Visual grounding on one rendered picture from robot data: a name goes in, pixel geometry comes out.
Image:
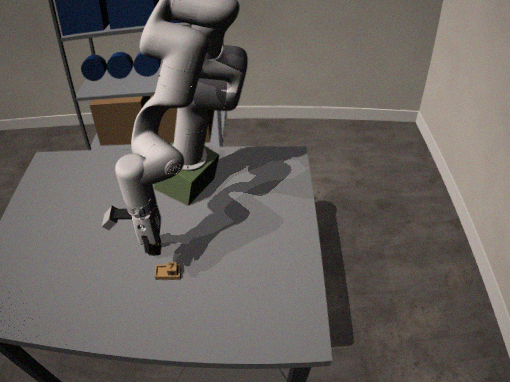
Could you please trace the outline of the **shallow wooden tray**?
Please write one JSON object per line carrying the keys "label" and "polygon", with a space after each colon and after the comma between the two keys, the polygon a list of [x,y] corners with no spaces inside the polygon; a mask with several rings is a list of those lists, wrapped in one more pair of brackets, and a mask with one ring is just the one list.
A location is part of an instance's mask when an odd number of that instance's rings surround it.
{"label": "shallow wooden tray", "polygon": [[166,268],[167,265],[155,266],[155,279],[156,280],[181,280],[181,265],[178,265],[178,275],[168,275]]}

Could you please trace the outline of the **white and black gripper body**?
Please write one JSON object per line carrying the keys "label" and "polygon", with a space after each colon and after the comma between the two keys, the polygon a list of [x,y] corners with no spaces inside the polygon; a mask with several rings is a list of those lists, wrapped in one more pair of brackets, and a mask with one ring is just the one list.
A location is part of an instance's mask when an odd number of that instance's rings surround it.
{"label": "white and black gripper body", "polygon": [[[156,201],[156,206],[157,206],[157,201]],[[147,236],[148,241],[152,245],[157,245],[159,242],[161,215],[160,215],[158,206],[157,207],[156,206],[150,213],[145,214],[144,216],[141,215],[140,218],[135,218],[135,216],[127,210],[129,212],[129,214],[132,215],[135,232],[136,232],[136,235],[137,235],[137,238],[138,238],[138,241],[140,244],[143,241],[143,236]]]}

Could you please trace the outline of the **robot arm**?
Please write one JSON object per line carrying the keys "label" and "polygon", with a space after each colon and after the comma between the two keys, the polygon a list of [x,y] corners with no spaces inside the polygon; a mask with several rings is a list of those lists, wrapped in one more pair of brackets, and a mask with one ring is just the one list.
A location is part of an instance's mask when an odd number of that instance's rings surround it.
{"label": "robot arm", "polygon": [[[206,163],[207,110],[234,110],[247,71],[245,50],[222,45],[238,12],[237,0],[159,0],[143,30],[140,52],[162,60],[162,67],[154,96],[135,120],[134,154],[123,156],[115,166],[127,209],[111,206],[103,228],[110,230],[118,220],[132,219],[128,211],[135,218],[150,213],[156,206],[152,184]],[[177,108],[173,145],[158,135],[169,108]]]}

